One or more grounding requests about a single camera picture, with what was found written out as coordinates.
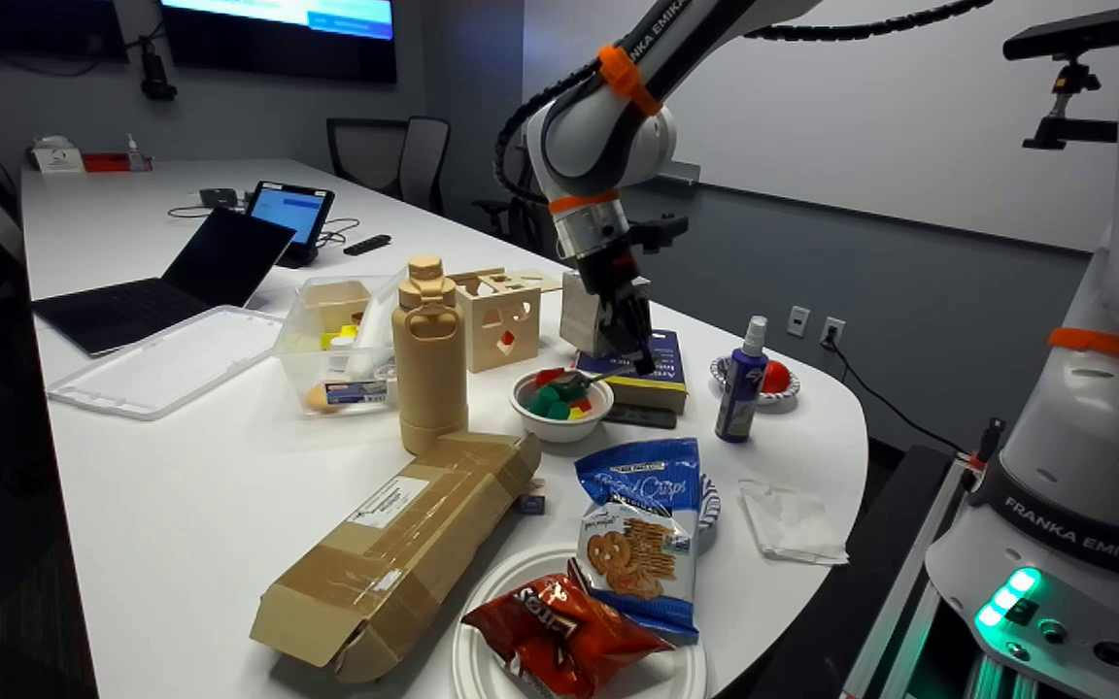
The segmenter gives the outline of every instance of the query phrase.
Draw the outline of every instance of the bottle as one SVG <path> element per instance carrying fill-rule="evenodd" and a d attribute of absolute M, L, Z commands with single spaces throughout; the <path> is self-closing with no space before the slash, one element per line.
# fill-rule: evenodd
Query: bottle
<path fill-rule="evenodd" d="M 759 386 L 766 374 L 766 320 L 754 313 L 745 326 L 745 342 L 724 363 L 724 396 L 714 435 L 727 442 L 745 442 L 759 411 Z"/>
<path fill-rule="evenodd" d="M 129 134 L 129 172 L 148 172 L 148 154 L 141 152 L 134 134 Z"/>
<path fill-rule="evenodd" d="M 464 332 L 443 262 L 410 262 L 394 313 L 399 439 L 410 455 L 428 455 L 439 435 L 472 426 Z"/>

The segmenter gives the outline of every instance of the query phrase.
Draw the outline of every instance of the wall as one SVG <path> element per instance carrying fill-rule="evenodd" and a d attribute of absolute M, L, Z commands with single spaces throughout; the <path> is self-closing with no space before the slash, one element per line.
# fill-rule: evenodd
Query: wall
<path fill-rule="evenodd" d="M 522 0 L 428 5 L 432 112 L 450 123 L 443 168 L 447 215 L 487 225 L 476 198 L 507 198 L 494 179 L 494 136 L 522 106 Z"/>
<path fill-rule="evenodd" d="M 849 320 L 845 355 L 925 426 L 976 445 L 990 416 L 1020 420 L 1065 320 L 1086 257 L 907 225 L 736 192 L 632 192 L 632 216 L 675 211 L 692 233 L 649 257 L 652 297 L 732 333 L 770 313 L 770 345 L 845 376 L 891 445 L 925 442 L 819 350 L 823 313 Z M 790 306 L 812 306 L 803 342 Z"/>
<path fill-rule="evenodd" d="M 525 5 L 525 91 L 551 87 L 600 42 L 632 27 L 652 0 Z M 823 0 L 803 27 L 875 25 L 938 0 Z M 1055 110 L 1055 57 L 1005 64 L 1027 27 L 1109 13 L 1119 0 L 990 5 L 875 42 L 736 38 L 667 97 L 675 158 L 704 184 L 819 203 L 966 233 L 1095 247 L 1110 216 L 1114 148 L 1027 152 Z M 1099 91 L 1067 117 L 1114 119 L 1119 49 L 1092 49 Z"/>
<path fill-rule="evenodd" d="M 157 0 L 118 0 L 123 38 L 157 27 Z M 153 154 L 294 154 L 325 168 L 325 117 L 413 117 L 428 110 L 425 5 L 399 13 L 399 80 L 394 91 L 293 80 L 223 69 L 173 69 L 174 106 L 141 97 L 141 68 L 84 77 L 39 77 L 0 68 L 0 158 L 20 165 L 34 136 L 68 134 L 82 148 L 123 148 L 138 134 Z"/>

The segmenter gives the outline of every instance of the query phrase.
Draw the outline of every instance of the green light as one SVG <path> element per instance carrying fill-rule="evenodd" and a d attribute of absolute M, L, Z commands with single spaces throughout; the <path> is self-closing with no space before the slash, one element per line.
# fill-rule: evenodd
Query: green light
<path fill-rule="evenodd" d="M 1009 585 L 1020 594 L 1029 594 L 1040 584 L 1040 575 L 1035 567 L 1014 570 Z"/>
<path fill-rule="evenodd" d="M 999 624 L 999 622 L 1004 622 L 999 611 L 990 611 L 990 605 L 979 611 L 979 624 Z"/>
<path fill-rule="evenodd" d="M 1020 594 L 1014 590 L 999 590 L 990 602 L 994 602 L 994 611 L 1014 611 Z"/>

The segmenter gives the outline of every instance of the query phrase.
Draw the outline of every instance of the snack bag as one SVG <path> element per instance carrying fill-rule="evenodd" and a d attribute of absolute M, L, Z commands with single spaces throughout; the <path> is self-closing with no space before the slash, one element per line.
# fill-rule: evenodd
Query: snack bag
<path fill-rule="evenodd" d="M 592 514 L 577 567 L 596 600 L 631 622 L 692 645 L 694 521 L 704 474 L 694 439 L 625 442 L 577 461 Z"/>
<path fill-rule="evenodd" d="M 667 649 L 592 600 L 571 575 L 525 584 L 464 619 L 482 634 L 508 675 L 555 699 L 592 699 L 625 663 Z"/>

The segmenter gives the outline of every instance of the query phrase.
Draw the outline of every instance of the tablet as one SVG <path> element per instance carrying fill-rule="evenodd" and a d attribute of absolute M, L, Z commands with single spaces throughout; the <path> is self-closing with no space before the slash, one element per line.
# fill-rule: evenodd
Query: tablet
<path fill-rule="evenodd" d="M 318 236 L 331 215 L 333 192 L 257 184 L 248 198 L 248 216 L 293 229 L 293 245 L 279 264 L 310 264 L 318 257 Z"/>

